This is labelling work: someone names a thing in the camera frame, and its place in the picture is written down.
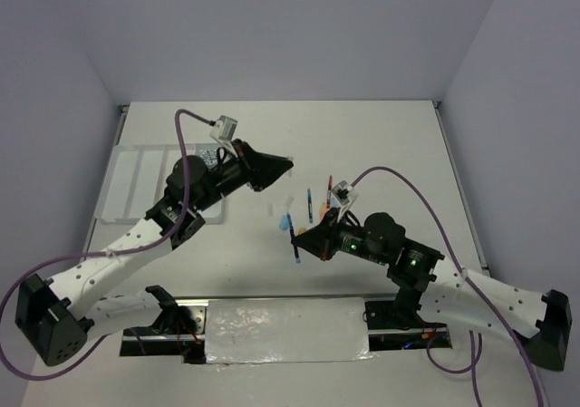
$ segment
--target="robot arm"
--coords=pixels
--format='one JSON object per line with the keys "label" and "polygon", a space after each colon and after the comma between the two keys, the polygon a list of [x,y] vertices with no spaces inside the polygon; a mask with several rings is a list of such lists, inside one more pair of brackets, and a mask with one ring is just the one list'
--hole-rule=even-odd
{"label": "robot arm", "polygon": [[[149,286],[135,296],[105,295],[197,233],[205,224],[200,211],[246,184],[262,191],[293,167],[288,158],[258,153],[246,142],[232,140],[236,126],[236,121],[222,116],[211,136],[222,146],[224,158],[208,169],[200,157],[187,156],[188,181],[183,159],[179,160],[167,178],[163,198],[134,228],[106,247],[105,256],[88,258],[45,281],[32,275],[20,285],[16,324],[44,363],[63,363],[88,340],[122,328],[152,326],[163,332],[181,323],[195,331],[188,310],[160,286]],[[184,207],[186,187],[189,204]],[[187,212],[175,233],[154,245],[176,226],[182,209]],[[138,247],[142,250],[132,251]]]}
{"label": "robot arm", "polygon": [[330,209],[322,222],[294,244],[322,260],[337,251],[387,266],[387,277],[400,287],[394,311],[385,318],[405,329],[410,321],[463,325],[469,330],[510,341],[506,328],[466,282],[469,278],[490,299],[517,333],[532,363],[564,369],[572,324],[566,295],[529,292],[462,268],[405,236],[405,228],[388,214],[371,214],[361,225],[349,211],[356,193],[341,182],[333,189],[339,208]]}

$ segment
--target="white tray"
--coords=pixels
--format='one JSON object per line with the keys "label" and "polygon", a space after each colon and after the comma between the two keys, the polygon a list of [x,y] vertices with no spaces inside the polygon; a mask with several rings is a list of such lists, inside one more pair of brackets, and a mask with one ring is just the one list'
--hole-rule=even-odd
{"label": "white tray", "polygon": [[[216,143],[187,144],[188,154],[215,165]],[[103,223],[135,224],[163,196],[165,180],[181,157],[179,145],[115,146],[102,184],[95,217]],[[208,224],[220,224],[224,200],[202,212]]]}

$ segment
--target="gray wall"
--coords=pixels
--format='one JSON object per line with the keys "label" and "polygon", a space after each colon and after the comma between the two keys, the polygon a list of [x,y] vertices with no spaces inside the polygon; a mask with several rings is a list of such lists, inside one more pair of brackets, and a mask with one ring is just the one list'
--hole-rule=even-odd
{"label": "gray wall", "polygon": [[552,407],[580,381],[579,19],[580,0],[495,0],[442,110],[494,275],[569,294],[566,369],[541,373]]}
{"label": "gray wall", "polygon": [[493,0],[59,0],[118,102],[442,98]]}
{"label": "gray wall", "polygon": [[[0,0],[0,293],[24,270],[78,251],[88,230],[118,112],[51,0]],[[11,303],[0,329],[30,371]],[[0,403],[25,382],[0,366]]]}

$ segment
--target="cable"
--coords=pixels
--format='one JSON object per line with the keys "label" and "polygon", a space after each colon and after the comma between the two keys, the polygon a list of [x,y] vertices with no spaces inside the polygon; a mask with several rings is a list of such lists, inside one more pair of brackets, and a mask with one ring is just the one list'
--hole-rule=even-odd
{"label": "cable", "polygon": [[[188,153],[187,153],[187,150],[185,147],[185,141],[183,139],[183,131],[181,130],[181,123],[179,120],[181,117],[181,114],[187,114],[188,116],[193,117],[194,119],[199,120],[203,123],[206,123],[209,126],[214,126],[216,123],[214,121],[206,120],[203,117],[199,117],[197,114],[194,114],[193,112],[188,111],[188,110],[179,109],[175,112],[175,132],[176,132],[177,137],[178,137],[179,151],[181,152],[181,158],[183,159],[183,180],[185,182],[189,182],[189,165],[188,165],[188,161],[187,161]],[[188,213],[188,209],[187,209],[188,204],[189,204],[189,185],[186,185],[184,190],[183,190],[183,200],[181,201],[182,209],[181,209],[181,212],[179,213],[178,219],[175,222],[175,224],[173,225],[173,227],[163,237],[159,238],[157,241],[154,241],[146,246],[137,247],[137,248],[129,248],[126,250],[118,250],[115,252],[115,254],[117,256],[134,255],[136,253],[140,253],[141,251],[151,250],[152,248],[154,248],[154,247],[158,246],[159,244],[168,240],[175,232],[178,231],[179,227],[181,226],[181,223],[183,223],[183,220]],[[6,292],[4,297],[2,298],[2,302],[0,303],[0,323],[2,322],[2,318],[4,316],[6,305],[8,304],[8,300],[10,299],[10,296],[12,296],[12,294],[15,292],[15,290],[20,286],[20,284],[22,284],[25,281],[25,279],[27,277],[31,276],[32,274],[34,274],[35,272],[39,271],[42,268],[45,268],[47,266],[52,266],[54,264],[58,264],[60,262],[66,261],[66,260],[72,260],[72,259],[76,260],[76,259],[81,259],[83,257],[106,257],[106,256],[107,256],[107,254],[104,251],[90,251],[87,253],[80,253],[77,255],[54,257],[54,258],[47,260],[41,264],[38,264],[37,266],[35,266],[33,268],[30,268],[28,271],[26,271],[24,274],[22,274],[18,279],[16,279],[16,281],[8,288],[8,291]],[[32,382],[43,382],[43,381],[47,381],[47,380],[52,380],[54,378],[58,378],[62,375],[65,375],[66,373],[69,373],[74,368],[76,368],[79,364],[84,362],[87,359],[87,357],[89,357],[89,355],[91,355],[91,353],[97,348],[97,346],[99,346],[99,344],[101,344],[101,342],[104,340],[105,337],[106,336],[99,338],[99,340],[89,349],[89,351],[85,355],[83,355],[77,362],[73,363],[68,368],[65,368],[57,373],[51,373],[48,375],[32,375],[32,374],[24,373],[24,372],[20,371],[18,368],[16,368],[8,360],[8,357],[6,357],[4,348],[2,347],[1,343],[0,343],[0,361],[2,362],[2,364],[5,366],[5,368],[8,371],[10,371],[11,373],[13,373],[14,375],[16,375],[20,378],[24,378],[25,380],[29,380]]]}
{"label": "cable", "polygon": [[[478,388],[478,377],[476,375],[476,365],[478,364],[478,357],[475,355],[475,339],[473,338],[473,332],[469,330],[469,340],[471,343],[471,386],[473,386],[473,396],[475,396],[475,402],[478,404],[478,407],[483,407],[483,403],[481,402],[481,397],[479,396],[479,388]],[[479,351],[481,352],[481,333],[479,333]]]}
{"label": "cable", "polygon": [[[465,368],[461,368],[461,369],[446,368],[442,364],[435,362],[435,359],[433,359],[433,356],[431,355],[431,346],[433,345],[433,342],[435,342],[435,339],[437,339],[438,337],[441,337],[441,336],[443,336],[443,333],[436,334],[436,335],[432,336],[432,338],[427,342],[427,347],[425,348],[425,351],[427,351],[427,357],[429,358],[429,361],[431,363],[433,363],[436,368],[442,370],[444,373],[453,373],[456,375],[459,375],[460,373],[468,373],[473,368],[475,368],[475,365],[478,364],[479,359],[481,358],[481,353],[483,352],[483,339],[481,338],[481,333],[478,333],[478,353],[474,357],[474,361],[472,361],[470,365],[466,366]],[[471,337],[471,336],[473,336],[473,332],[469,331],[469,337]],[[472,346],[473,346],[473,349],[475,350],[475,339],[473,340]]]}
{"label": "cable", "polygon": [[[409,188],[411,188],[413,190],[413,192],[417,195],[417,197],[419,197],[419,199],[423,202],[423,205],[425,205],[425,208],[427,208],[427,210],[431,214],[431,217],[435,221],[435,224],[437,224],[437,228],[439,229],[441,237],[443,238],[443,241],[445,242],[445,246],[447,247],[447,250],[449,251],[449,256],[451,257],[453,264],[455,265],[457,270],[459,272],[461,272],[463,270],[463,268],[462,268],[461,264],[459,263],[459,260],[457,259],[455,252],[453,251],[453,247],[451,246],[449,237],[447,236],[447,232],[445,232],[445,228],[441,224],[439,217],[437,216],[437,214],[435,213],[435,211],[431,207],[431,204],[429,203],[429,201],[421,194],[421,192],[417,189],[417,187],[415,187],[415,185],[413,185],[410,180],[408,180],[406,177],[404,177],[402,174],[400,174],[399,171],[391,169],[389,167],[383,167],[383,166],[371,167],[371,168],[367,169],[366,171],[364,171],[358,178],[356,178],[354,180],[352,186],[355,187],[362,179],[364,179],[365,176],[367,176],[369,173],[371,173],[373,171],[377,171],[377,170],[387,171],[387,172],[395,175],[396,177],[401,179],[403,182],[405,182],[407,184],[407,186],[409,186]],[[538,405],[538,407],[544,407],[544,397],[542,396],[542,389],[540,386],[540,382],[536,376],[536,373],[534,372],[534,367],[533,367],[532,363],[530,362],[529,357],[527,357],[526,350],[524,349],[524,346],[522,345],[521,342],[519,342],[519,339],[517,339],[516,333],[509,326],[509,323],[506,320],[506,318],[504,318],[504,316],[499,312],[499,310],[491,302],[491,300],[489,300],[489,298],[484,294],[484,292],[481,289],[479,289],[477,287],[477,285],[475,285],[475,283],[473,283],[473,281],[469,277],[466,277],[465,281],[467,282],[468,285],[470,285],[473,288],[473,290],[479,295],[479,297],[485,302],[485,304],[488,305],[488,307],[491,309],[491,311],[498,318],[499,322],[501,324],[503,324],[504,327],[506,328],[507,333],[514,341],[514,344],[516,345],[516,348],[519,351],[519,355],[521,355],[521,357],[524,361],[524,364],[526,365],[527,372],[529,373],[530,379],[532,380],[532,384],[534,386],[534,392],[536,393],[537,405]],[[471,346],[473,348],[475,348],[475,345],[474,345],[475,340],[473,340],[472,337],[471,337],[471,339],[472,339]],[[474,378],[474,374],[475,374],[474,363],[471,364],[471,371],[473,372],[472,378]],[[475,386],[474,386],[474,393],[475,393],[476,399],[477,399],[479,397],[479,393],[475,392]]]}
{"label": "cable", "polygon": [[133,336],[135,336],[135,339],[137,339],[137,344],[139,344],[139,349],[141,350],[141,354],[147,355],[147,351],[145,350],[145,345],[143,344],[143,340],[141,339],[141,336],[139,336],[139,333],[137,333],[137,330],[135,330],[134,328],[130,328],[129,331],[131,332],[131,334],[133,334]]}
{"label": "cable", "polygon": [[193,337],[193,340],[196,342],[196,344],[201,344],[201,341],[198,339],[196,334],[191,331],[191,329],[183,322],[183,320],[181,320],[181,323],[183,324],[185,329],[189,332],[189,334],[191,334],[191,336]]}

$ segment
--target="white tabletop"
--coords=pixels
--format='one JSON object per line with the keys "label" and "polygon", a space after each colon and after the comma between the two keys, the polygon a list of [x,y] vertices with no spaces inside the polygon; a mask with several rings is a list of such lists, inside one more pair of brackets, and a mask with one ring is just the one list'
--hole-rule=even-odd
{"label": "white tabletop", "polygon": [[[294,196],[296,228],[306,225],[306,189],[314,212],[325,198],[329,174],[352,181],[374,165],[388,165],[412,180],[431,202],[462,264],[479,269],[450,160],[430,102],[136,102],[120,143],[173,144],[173,114],[189,108],[210,119],[238,119],[236,136],[258,151],[292,156],[291,177],[263,193],[242,188],[227,198],[223,224],[205,226],[171,255],[143,268],[114,293],[161,285],[174,296],[329,295],[395,292],[385,268],[345,255],[322,262],[301,253],[294,262],[289,236],[278,228],[283,205]],[[184,118],[186,142],[211,142],[208,127]],[[407,235],[446,252],[427,210],[386,173],[366,178],[353,212],[363,220],[389,212]],[[267,205],[275,217],[267,215]],[[126,226],[97,224],[91,249],[100,249]],[[446,364],[469,360],[467,336],[453,331],[454,350],[438,350]],[[469,377],[434,369],[425,352],[383,352],[357,363],[182,365],[176,357],[120,358],[121,337],[112,335],[73,373],[30,383],[23,406],[140,405],[355,405],[474,404]],[[46,373],[37,361],[34,369]],[[489,339],[478,368],[486,405],[528,406],[533,390],[511,344]]]}

